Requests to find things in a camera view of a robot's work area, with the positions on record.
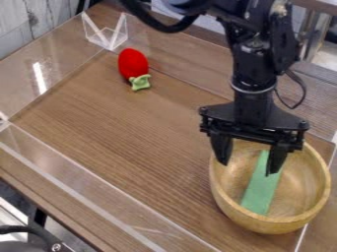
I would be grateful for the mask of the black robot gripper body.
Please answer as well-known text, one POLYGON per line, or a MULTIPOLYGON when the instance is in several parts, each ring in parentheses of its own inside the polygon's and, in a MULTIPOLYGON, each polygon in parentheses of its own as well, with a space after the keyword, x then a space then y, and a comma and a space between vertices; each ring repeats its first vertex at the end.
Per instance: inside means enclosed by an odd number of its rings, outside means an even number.
POLYGON ((234 92, 234 101, 202 106, 201 131, 210 137, 211 131, 222 132, 235 139, 273 147, 289 145, 289 152, 301 150, 309 123, 290 114, 273 101, 270 91, 262 93, 234 92))

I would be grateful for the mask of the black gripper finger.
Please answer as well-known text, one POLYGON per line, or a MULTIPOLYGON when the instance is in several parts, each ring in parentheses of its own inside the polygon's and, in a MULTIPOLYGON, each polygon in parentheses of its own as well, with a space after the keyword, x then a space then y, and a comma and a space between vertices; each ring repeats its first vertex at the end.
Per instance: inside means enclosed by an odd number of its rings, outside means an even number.
POLYGON ((223 165, 229 164, 233 151, 233 138, 218 131, 210 132, 210 145, 217 161, 223 165))
POLYGON ((288 158, 289 148, 290 147, 286 143, 278 143, 270 148, 266 164, 266 175, 279 172, 288 158))

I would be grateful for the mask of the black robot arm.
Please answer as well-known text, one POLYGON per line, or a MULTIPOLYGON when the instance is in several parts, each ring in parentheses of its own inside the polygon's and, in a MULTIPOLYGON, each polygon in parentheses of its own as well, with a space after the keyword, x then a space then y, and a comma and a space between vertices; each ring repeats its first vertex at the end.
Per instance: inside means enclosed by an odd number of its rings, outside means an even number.
POLYGON ((183 16, 210 14, 225 29, 233 57, 234 101, 199 108, 201 131, 217 160, 227 164, 237 139, 270 146, 266 173, 277 173, 288 154, 304 145, 305 119, 275 105, 278 77, 290 75, 300 42, 290 0, 163 0, 183 16))

